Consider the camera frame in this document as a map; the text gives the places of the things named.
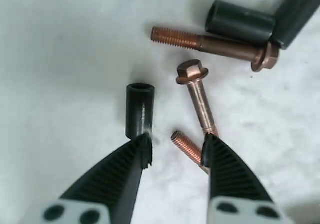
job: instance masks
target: cylindrical spacer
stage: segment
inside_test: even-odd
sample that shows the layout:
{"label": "cylindrical spacer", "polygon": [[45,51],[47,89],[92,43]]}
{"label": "cylindrical spacer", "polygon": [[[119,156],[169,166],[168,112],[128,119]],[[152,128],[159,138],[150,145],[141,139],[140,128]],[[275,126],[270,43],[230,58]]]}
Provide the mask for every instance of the cylindrical spacer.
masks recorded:
{"label": "cylindrical spacer", "polygon": [[272,41],[287,49],[319,6],[320,0],[285,0],[274,15]]}
{"label": "cylindrical spacer", "polygon": [[276,20],[272,15],[216,0],[205,24],[209,33],[263,45],[270,39]]}
{"label": "cylindrical spacer", "polygon": [[126,87],[125,135],[133,139],[152,132],[155,87],[145,83],[132,83]]}

